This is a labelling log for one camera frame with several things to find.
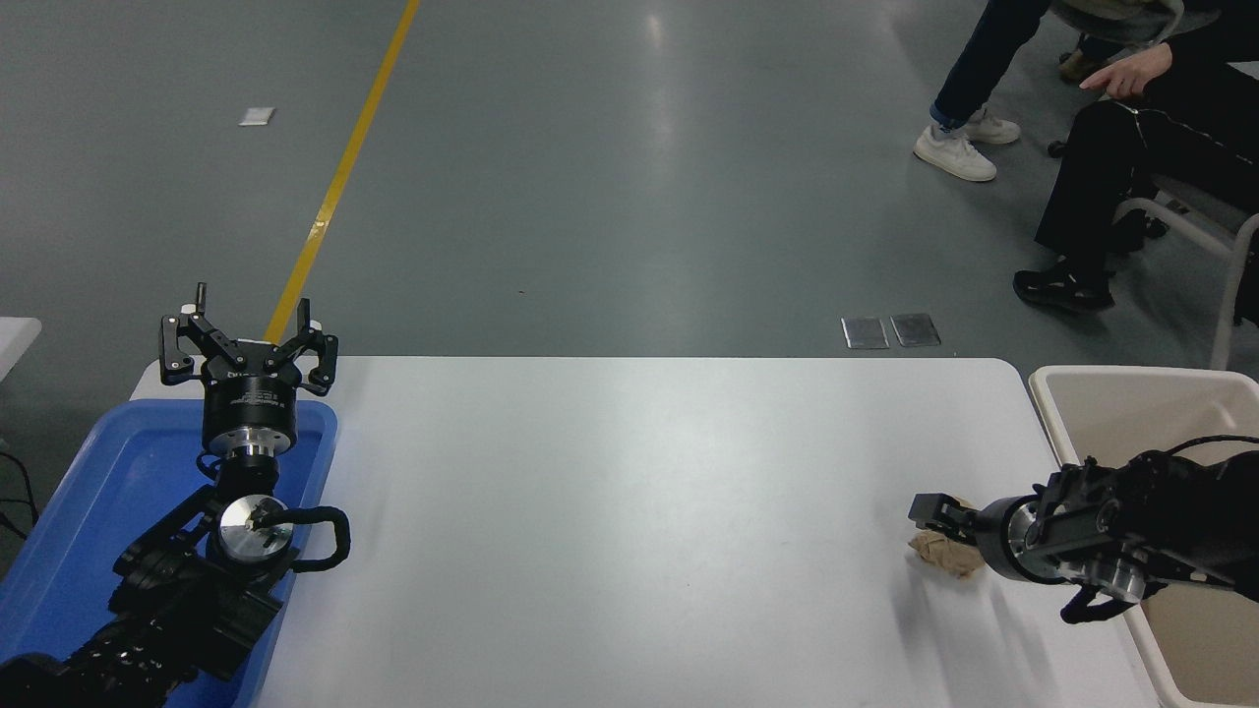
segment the white tabletop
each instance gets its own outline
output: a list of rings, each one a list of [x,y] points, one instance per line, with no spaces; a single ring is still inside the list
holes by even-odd
[[[298,580],[259,707],[1156,705],[1070,588],[905,547],[915,493],[1055,469],[1005,363],[342,358],[327,403],[354,551]]]
[[[39,335],[39,320],[34,317],[0,317],[0,380]]]

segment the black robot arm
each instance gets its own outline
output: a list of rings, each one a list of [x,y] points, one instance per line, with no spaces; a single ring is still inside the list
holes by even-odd
[[[340,509],[287,509],[272,496],[276,460],[297,443],[297,388],[316,396],[336,378],[336,338],[320,331],[301,301],[302,326],[282,346],[232,340],[205,317],[205,283],[179,315],[162,317],[161,380],[200,380],[205,485],[118,557],[122,582],[110,598],[115,619],[65,661],[26,654],[0,664],[5,708],[147,708],[162,705],[198,670],[227,680],[248,658],[282,602],[271,588],[288,572],[326,571],[350,553]],[[195,370],[186,340],[205,357]],[[296,359],[319,355],[303,380]],[[203,465],[201,457],[218,460]],[[295,524],[332,524],[336,551],[298,559]]]
[[[1259,451],[1204,466],[1176,454],[1194,445],[1259,440],[1214,436],[1148,451],[1122,467],[1092,457],[1064,465],[1034,494],[971,509],[946,494],[919,494],[919,528],[974,545],[997,573],[1080,592],[1068,622],[1113,617],[1167,583],[1230,590],[1259,601]],[[1098,595],[1110,600],[1092,605]]]

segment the beige plastic bin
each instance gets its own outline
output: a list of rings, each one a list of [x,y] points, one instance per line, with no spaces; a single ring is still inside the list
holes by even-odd
[[[1233,372],[1045,367],[1030,383],[1060,462],[1119,466],[1206,435],[1259,436],[1259,384]],[[1216,442],[1182,455],[1212,464],[1253,448]],[[1124,617],[1163,705],[1259,705],[1259,603],[1172,586],[1142,607]]]

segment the white sneaker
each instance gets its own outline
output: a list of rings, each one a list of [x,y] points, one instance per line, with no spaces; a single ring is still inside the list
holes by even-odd
[[[927,126],[923,135],[918,136],[914,155],[967,181],[988,181],[997,176],[997,166],[980,155],[964,131],[942,132],[937,137],[932,134],[932,127]]]
[[[972,142],[987,145],[1006,145],[1019,140],[1022,128],[1012,121],[1003,121],[988,112],[983,106],[966,122],[966,135]]]

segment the blue plastic tray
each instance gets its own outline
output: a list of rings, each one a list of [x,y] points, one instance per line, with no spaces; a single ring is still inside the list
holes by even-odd
[[[276,496],[315,506],[336,441],[336,414],[297,403],[297,445],[279,457]],[[106,608],[122,580],[113,562],[150,525],[206,482],[194,460],[201,450],[201,401],[132,401],[92,428],[30,539],[0,585],[0,661],[39,651],[60,660],[113,615]],[[297,527],[302,547],[308,527]],[[293,574],[272,588],[288,600]],[[172,708],[244,708],[262,685],[283,611],[230,682],[204,673],[179,687]]]

